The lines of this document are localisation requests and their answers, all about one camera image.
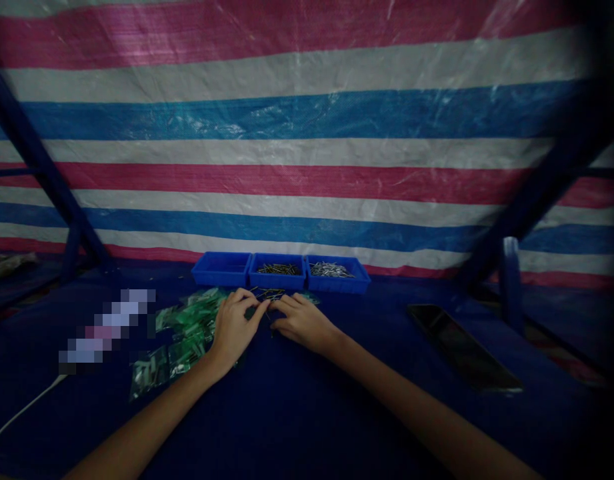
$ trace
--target blue plastic tray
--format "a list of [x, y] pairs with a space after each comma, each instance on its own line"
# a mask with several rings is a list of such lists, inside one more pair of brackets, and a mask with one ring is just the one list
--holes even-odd
[[[355, 278], [316, 277], [311, 274], [311, 264], [319, 261], [342, 265]], [[309, 290], [362, 294], [367, 291], [370, 283], [371, 279], [367, 270], [355, 257], [307, 255], [307, 286]]]
[[198, 285], [246, 287], [250, 253], [206, 252], [191, 270]]
[[[265, 263], [293, 264], [302, 275], [274, 275], [258, 273], [258, 268]], [[249, 266], [249, 279], [252, 287], [282, 288], [285, 290], [302, 290], [307, 280], [305, 260], [302, 255], [281, 255], [279, 253], [256, 253]]]

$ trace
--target pixelated blur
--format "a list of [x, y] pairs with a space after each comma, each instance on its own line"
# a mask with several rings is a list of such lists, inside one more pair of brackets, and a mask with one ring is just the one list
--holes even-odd
[[105, 303], [93, 324], [80, 329], [83, 337], [69, 339], [67, 349], [60, 350], [60, 374], [82, 373], [89, 371], [91, 364], [102, 363], [104, 352], [117, 349], [117, 341], [129, 337], [130, 327], [139, 325], [154, 301], [155, 290], [121, 290], [120, 301]]

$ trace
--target white stripe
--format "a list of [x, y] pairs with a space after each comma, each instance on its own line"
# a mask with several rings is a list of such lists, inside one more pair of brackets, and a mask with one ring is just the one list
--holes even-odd
[[[455, 205], [373, 199], [275, 197], [226, 193], [186, 193], [132, 190], [74, 190], [80, 206], [101, 209], [202, 211], [260, 217], [301, 217], [397, 223], [422, 227], [492, 225], [500, 205]], [[0, 202], [52, 207], [40, 189], [0, 187]], [[558, 225], [614, 226], [614, 207], [552, 208], [536, 228]]]
[[564, 255], [520, 250], [520, 270], [564, 271], [614, 276], [614, 255]]
[[[57, 162], [503, 169], [535, 166], [550, 139], [48, 140]], [[0, 162], [21, 158], [0, 141]]]
[[156, 103], [464, 89], [566, 81], [591, 73], [580, 29], [511, 39], [284, 53], [102, 70], [4, 70], [21, 101]]
[[[101, 240], [108, 245], [134, 248], [172, 248], [186, 251], [243, 251], [293, 253], [303, 255], [338, 255], [357, 257], [365, 265], [397, 268], [403, 265], [425, 269], [446, 269], [459, 267], [468, 253], [455, 253], [439, 250], [418, 250], [404, 253], [388, 250], [333, 247], [307, 243], [231, 240], [204, 235], [184, 233], [130, 232], [98, 230]], [[11, 223], [0, 223], [0, 237], [18, 237], [42, 241], [64, 242], [67, 229], [30, 227]], [[520, 251], [523, 271], [564, 271], [572, 273], [591, 273], [614, 275], [614, 255], [561, 255]]]
[[111, 3], [164, 3], [179, 0], [0, 0], [0, 15], [8, 17], [49, 17], [64, 10]]

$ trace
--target phone screen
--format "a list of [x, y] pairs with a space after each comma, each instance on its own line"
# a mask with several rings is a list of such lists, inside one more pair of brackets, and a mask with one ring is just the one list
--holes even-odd
[[522, 383], [437, 305], [408, 305], [407, 312], [460, 376], [479, 391], [523, 390]]

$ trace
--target blue stripe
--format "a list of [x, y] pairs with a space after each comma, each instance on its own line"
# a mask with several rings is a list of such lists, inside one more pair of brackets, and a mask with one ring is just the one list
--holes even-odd
[[[238, 240], [286, 241], [392, 251], [468, 252], [486, 227], [418, 227], [393, 223], [256, 217], [223, 213], [85, 209], [95, 228], [189, 233]], [[0, 222], [64, 227], [51, 207], [0, 203]], [[563, 225], [533, 232], [523, 250], [568, 254], [614, 253], [614, 227]]]
[[[554, 136], [584, 81], [188, 103], [24, 103], [44, 139]], [[5, 139], [0, 129], [0, 139]]]
[[528, 234], [520, 249], [580, 255], [614, 254], [614, 227], [560, 225]]

